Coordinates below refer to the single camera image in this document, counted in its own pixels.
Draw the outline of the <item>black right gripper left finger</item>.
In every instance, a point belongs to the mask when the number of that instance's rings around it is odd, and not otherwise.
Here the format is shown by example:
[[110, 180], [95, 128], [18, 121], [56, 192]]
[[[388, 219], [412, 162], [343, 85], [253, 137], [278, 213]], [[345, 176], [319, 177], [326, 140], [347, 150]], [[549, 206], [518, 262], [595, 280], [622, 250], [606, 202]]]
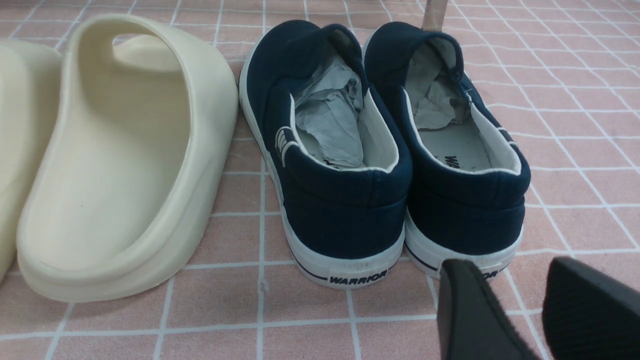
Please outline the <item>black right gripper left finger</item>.
[[437, 323], [442, 360], [539, 359], [470, 260], [443, 262]]

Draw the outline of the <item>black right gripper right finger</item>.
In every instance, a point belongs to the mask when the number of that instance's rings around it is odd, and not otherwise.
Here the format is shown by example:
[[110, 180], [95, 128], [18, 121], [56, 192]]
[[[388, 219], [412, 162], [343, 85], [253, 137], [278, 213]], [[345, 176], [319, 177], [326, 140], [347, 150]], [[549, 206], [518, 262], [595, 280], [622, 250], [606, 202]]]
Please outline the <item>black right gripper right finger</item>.
[[542, 328], [556, 360], [637, 360], [640, 294], [579, 260], [556, 257], [547, 276]]

